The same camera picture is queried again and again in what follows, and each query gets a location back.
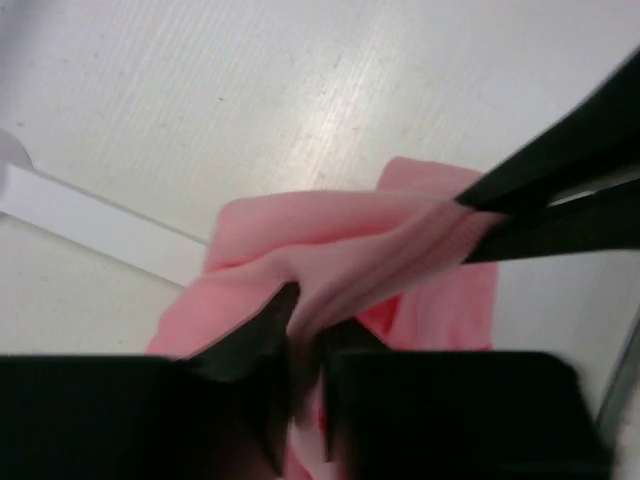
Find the white surface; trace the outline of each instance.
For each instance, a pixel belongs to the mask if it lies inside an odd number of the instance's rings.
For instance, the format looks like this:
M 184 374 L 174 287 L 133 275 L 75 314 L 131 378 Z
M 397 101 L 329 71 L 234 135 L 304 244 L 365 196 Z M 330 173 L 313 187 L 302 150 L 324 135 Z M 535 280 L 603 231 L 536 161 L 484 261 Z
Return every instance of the white surface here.
M 640 43 L 636 0 L 0 5 L 0 128 L 199 238 L 233 198 L 370 187 L 397 154 L 486 170 Z M 140 350 L 177 293 L 10 219 L 0 242 L 0 350 Z M 565 354 L 597 400 L 639 273 L 627 253 L 505 265 L 496 345 Z
M 34 171 L 0 168 L 0 212 L 183 287 L 202 270 L 202 242 Z

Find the pink garment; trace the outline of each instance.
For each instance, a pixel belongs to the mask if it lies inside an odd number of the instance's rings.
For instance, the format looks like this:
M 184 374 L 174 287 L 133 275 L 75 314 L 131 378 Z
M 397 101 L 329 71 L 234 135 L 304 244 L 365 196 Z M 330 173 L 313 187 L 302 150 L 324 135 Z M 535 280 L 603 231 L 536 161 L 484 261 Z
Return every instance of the pink garment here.
M 393 159 L 373 192 L 312 191 L 222 209 L 202 275 L 164 313 L 147 349 L 185 356 L 223 336 L 282 283 L 301 296 L 288 327 L 304 344 L 356 316 L 392 348 L 490 347 L 495 264 L 459 266 L 501 215 L 449 199 L 478 173 Z M 333 478 L 317 391 L 290 429 L 287 478 Z

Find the towel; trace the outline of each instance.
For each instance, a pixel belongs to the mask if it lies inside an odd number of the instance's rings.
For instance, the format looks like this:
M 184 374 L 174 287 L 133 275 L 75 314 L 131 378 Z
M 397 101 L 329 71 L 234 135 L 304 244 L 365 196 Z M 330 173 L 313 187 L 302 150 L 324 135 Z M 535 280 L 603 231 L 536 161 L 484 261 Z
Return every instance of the towel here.
M 287 329 L 294 345 L 356 317 L 394 349 L 490 348 L 497 267 L 460 264 L 503 216 L 452 200 L 478 177 L 395 158 L 374 191 L 231 202 L 219 213 L 202 274 L 164 313 L 147 353 L 188 356 L 291 281 L 301 287 Z M 285 476 L 334 478 L 318 387 L 308 411 L 290 426 Z

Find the white stick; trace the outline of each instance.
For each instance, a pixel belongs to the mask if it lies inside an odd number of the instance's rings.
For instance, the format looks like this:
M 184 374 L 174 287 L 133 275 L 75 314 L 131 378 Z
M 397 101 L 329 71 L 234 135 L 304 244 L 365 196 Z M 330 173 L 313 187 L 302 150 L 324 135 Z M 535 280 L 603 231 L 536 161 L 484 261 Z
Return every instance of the white stick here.
M 178 285 L 200 272 L 204 244 L 36 172 L 0 168 L 2 212 Z

